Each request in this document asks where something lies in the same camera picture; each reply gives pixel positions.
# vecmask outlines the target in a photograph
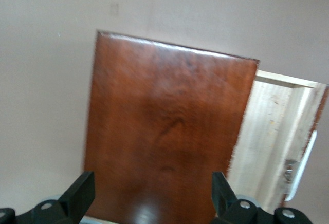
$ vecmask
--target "black clamp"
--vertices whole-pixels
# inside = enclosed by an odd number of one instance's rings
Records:
[[[58,200],[43,201],[19,216],[14,209],[0,209],[0,224],[78,224],[94,198],[94,173],[84,172]]]
[[[302,212],[277,208],[271,215],[245,199],[237,199],[222,172],[212,174],[212,202],[217,218],[211,224],[312,224]]]

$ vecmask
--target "white plastic piece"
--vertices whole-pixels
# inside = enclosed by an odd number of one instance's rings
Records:
[[[306,168],[307,161],[309,159],[310,153],[312,151],[312,148],[314,146],[315,140],[317,138],[317,134],[318,134],[318,132],[316,130],[312,133],[312,136],[310,138],[309,144],[308,144],[307,149],[305,151],[304,157],[303,157],[303,159],[302,159],[302,161],[301,161],[301,163],[299,165],[299,168],[298,168],[298,171],[296,173],[295,179],[294,179],[294,181],[292,183],[290,193],[285,198],[285,201],[286,202],[292,200],[294,198],[295,194],[296,194],[296,191],[297,191],[297,188],[299,186],[300,180],[301,180],[301,178],[303,176],[303,173],[304,173],[304,170]]]

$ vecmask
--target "wood edge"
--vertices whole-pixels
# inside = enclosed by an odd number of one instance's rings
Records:
[[[316,114],[315,114],[315,119],[314,119],[314,121],[313,121],[313,125],[312,125],[312,127],[310,128],[309,133],[308,133],[308,137],[307,137],[307,138],[308,138],[308,141],[310,140],[310,138],[311,138],[313,132],[316,130],[316,128],[317,128],[317,126],[318,126],[318,123],[319,123],[319,121],[320,121],[320,118],[321,118],[322,112],[323,112],[323,110],[324,110],[324,106],[325,106],[325,104],[326,104],[326,102],[327,102],[327,99],[328,99],[328,96],[329,96],[329,85],[326,86],[326,88],[325,88],[325,90],[324,90],[324,92],[323,92],[323,95],[322,95],[322,98],[321,98],[321,101],[320,101],[320,104],[319,104],[318,110],[317,110],[317,112],[316,112]],[[305,147],[304,147],[304,149],[303,149],[303,154],[302,154],[302,156],[304,156],[307,147],[308,147],[308,143],[305,145]]]
[[[248,58],[248,57],[243,57],[243,56],[239,56],[239,55],[222,53],[222,52],[217,52],[217,51],[208,50],[208,49],[194,48],[194,47],[189,47],[189,46],[185,46],[185,45],[181,45],[181,44],[173,44],[173,43],[158,41],[158,40],[154,40],[154,39],[150,39],[150,38],[142,38],[142,37],[138,37],[138,36],[121,34],[121,33],[116,33],[116,32],[111,32],[111,31],[105,31],[105,30],[97,30],[97,39],[100,38],[100,37],[107,37],[107,38],[117,37],[117,38],[128,38],[128,39],[132,39],[132,40],[145,40],[145,41],[148,41],[150,43],[160,43],[160,44],[166,44],[166,45],[169,45],[169,46],[185,48],[185,49],[189,49],[189,50],[197,50],[197,51],[200,51],[200,52],[208,52],[208,53],[218,54],[218,55],[221,55],[221,56],[238,58],[239,60],[250,60],[250,61],[254,61],[254,63],[257,66],[260,63],[260,60],[253,59],[253,58]]]
[[[94,57],[93,57],[93,66],[91,68],[91,74],[90,74],[90,80],[89,80],[89,98],[88,98],[88,106],[87,106],[87,119],[85,122],[85,131],[84,131],[84,155],[83,155],[83,162],[81,165],[81,169],[82,172],[87,170],[86,168],[86,161],[87,161],[87,141],[88,141],[88,133],[89,133],[89,122],[90,122],[90,105],[92,102],[91,96],[92,96],[92,91],[93,91],[93,82],[94,82],[94,72],[95,72],[95,67],[96,67],[96,57],[97,57],[97,53],[96,53],[96,49],[97,49],[97,45],[100,42],[100,39],[102,37],[102,33],[100,31],[96,32],[96,39],[94,42]]]
[[[316,88],[319,83],[311,81],[311,80],[305,80],[305,79],[299,79],[295,77],[290,77],[287,75],[282,75],[282,74],[277,74],[273,72],[268,72],[268,71],[262,71],[262,70],[257,70],[256,76],[260,78],[266,78],[266,79],[271,79],[279,82],[284,82],[284,83],[289,83],[289,84],[294,84],[294,85],[299,85],[303,87],[309,87],[309,88]]]

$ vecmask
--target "metal screw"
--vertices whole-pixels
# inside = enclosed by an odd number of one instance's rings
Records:
[[[49,209],[51,206],[52,206],[52,204],[48,202],[48,203],[45,203],[44,205],[42,205],[41,209],[46,210],[46,209]]]
[[[246,201],[241,201],[240,206],[243,207],[244,209],[250,209],[250,203]]]
[[[283,210],[282,211],[282,214],[285,216],[285,217],[288,217],[288,218],[294,218],[295,215],[292,211],[290,210]]]

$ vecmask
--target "dark wood grain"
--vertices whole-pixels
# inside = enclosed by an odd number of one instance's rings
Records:
[[[213,171],[228,169],[258,61],[99,32],[85,169],[88,215],[209,223]]]

